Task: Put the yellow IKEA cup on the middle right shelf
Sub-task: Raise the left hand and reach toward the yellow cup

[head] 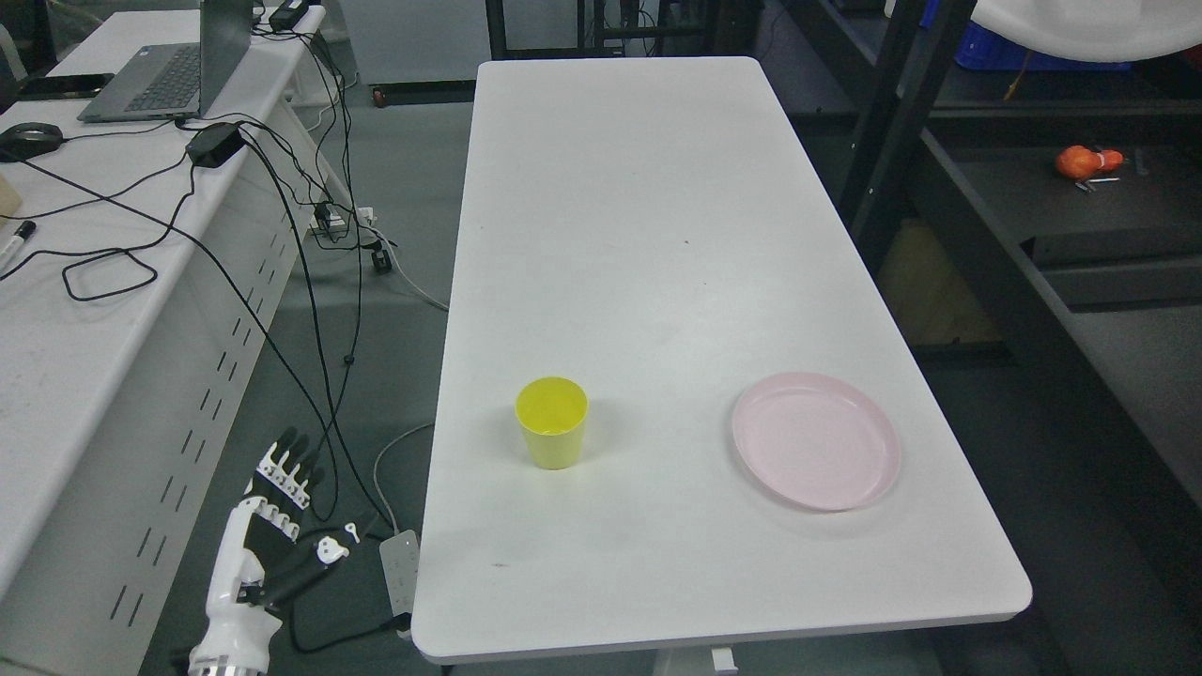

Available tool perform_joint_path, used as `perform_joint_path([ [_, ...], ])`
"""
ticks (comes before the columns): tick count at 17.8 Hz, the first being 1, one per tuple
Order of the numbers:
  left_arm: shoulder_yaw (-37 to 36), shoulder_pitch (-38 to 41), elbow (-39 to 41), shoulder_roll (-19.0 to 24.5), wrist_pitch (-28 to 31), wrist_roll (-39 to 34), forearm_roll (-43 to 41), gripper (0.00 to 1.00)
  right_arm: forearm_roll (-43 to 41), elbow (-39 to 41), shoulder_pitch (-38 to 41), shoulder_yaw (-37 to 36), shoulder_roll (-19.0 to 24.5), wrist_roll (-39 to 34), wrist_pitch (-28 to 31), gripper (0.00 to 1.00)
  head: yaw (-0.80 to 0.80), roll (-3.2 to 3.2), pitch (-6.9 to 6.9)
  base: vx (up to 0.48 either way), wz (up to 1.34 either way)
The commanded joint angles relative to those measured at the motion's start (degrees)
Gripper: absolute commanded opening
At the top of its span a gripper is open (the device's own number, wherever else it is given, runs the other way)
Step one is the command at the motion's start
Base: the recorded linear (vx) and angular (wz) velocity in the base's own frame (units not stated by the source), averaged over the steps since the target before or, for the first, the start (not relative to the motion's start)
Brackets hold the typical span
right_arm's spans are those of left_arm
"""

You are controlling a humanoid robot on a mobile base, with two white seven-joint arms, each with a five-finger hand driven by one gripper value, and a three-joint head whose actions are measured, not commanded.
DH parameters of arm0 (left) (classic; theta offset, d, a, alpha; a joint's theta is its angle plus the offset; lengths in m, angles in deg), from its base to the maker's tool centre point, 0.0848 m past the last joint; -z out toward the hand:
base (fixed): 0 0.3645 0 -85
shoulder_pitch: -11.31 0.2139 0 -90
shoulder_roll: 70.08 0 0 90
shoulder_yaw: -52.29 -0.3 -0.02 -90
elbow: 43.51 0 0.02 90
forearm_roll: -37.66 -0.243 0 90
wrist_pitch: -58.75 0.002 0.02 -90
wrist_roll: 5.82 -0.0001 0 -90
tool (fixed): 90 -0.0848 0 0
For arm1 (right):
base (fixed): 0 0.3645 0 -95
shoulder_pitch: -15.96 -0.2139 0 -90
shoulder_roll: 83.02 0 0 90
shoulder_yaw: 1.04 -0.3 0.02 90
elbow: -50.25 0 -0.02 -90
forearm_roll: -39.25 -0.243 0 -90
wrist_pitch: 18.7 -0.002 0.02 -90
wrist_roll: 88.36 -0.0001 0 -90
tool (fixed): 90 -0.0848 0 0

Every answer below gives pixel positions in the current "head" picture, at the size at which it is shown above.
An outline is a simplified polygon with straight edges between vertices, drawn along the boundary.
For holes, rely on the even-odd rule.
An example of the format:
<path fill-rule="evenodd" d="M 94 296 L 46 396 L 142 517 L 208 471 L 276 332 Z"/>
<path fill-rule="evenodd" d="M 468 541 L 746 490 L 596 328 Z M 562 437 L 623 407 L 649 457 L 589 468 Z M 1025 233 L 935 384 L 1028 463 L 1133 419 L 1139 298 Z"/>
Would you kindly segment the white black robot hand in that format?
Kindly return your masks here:
<path fill-rule="evenodd" d="M 362 542 L 353 522 L 303 530 L 323 478 L 307 434 L 288 427 L 254 466 L 230 510 L 206 598 L 206 638 L 189 675 L 266 675 L 270 641 L 297 595 L 310 591 Z"/>

